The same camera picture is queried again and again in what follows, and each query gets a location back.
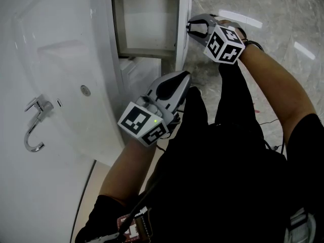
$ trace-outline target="wrist strap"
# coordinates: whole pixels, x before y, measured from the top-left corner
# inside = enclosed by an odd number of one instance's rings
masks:
[[[247,38],[244,38],[244,39],[247,40],[246,42],[244,42],[245,47],[246,47],[247,45],[253,44],[253,45],[257,46],[260,50],[262,50],[262,51],[264,52],[264,50],[263,50],[263,48],[261,47],[261,45],[258,44],[257,42],[254,42],[253,40],[248,40]]]

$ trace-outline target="faucet handle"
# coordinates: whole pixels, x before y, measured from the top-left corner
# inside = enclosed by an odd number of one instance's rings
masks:
[[[37,102],[37,99],[38,98],[35,97],[27,104],[27,108],[25,109],[25,112],[28,111]]]
[[[35,106],[38,112],[44,111],[44,106],[46,105],[47,101],[44,100],[43,96],[40,95],[37,98],[35,97],[32,99],[28,104],[25,112],[28,111],[32,106]]]

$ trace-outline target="cabinet door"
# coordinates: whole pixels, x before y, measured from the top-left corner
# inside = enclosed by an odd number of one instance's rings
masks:
[[[174,60],[176,70],[182,70],[191,0],[112,0],[112,4],[120,56]]]
[[[192,0],[179,0],[176,71],[182,70],[188,53],[189,35],[186,26],[188,20],[191,18],[191,1]]]
[[[130,101],[136,102],[152,82],[161,76],[161,59],[134,58],[128,62],[121,62],[120,65],[127,104]]]

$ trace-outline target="open drawer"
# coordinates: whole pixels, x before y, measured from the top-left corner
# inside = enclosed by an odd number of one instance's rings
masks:
[[[175,59],[182,70],[191,0],[112,0],[112,9],[119,56]]]

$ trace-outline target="hand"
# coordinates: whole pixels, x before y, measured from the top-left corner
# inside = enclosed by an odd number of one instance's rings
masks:
[[[219,23],[221,23],[221,24],[228,23],[228,22],[231,22],[231,21],[229,21],[229,20],[221,20],[221,21],[219,21]],[[235,28],[235,32],[236,32],[236,34],[238,35],[238,37],[240,39],[245,39],[244,35],[241,33],[241,31],[239,29]]]

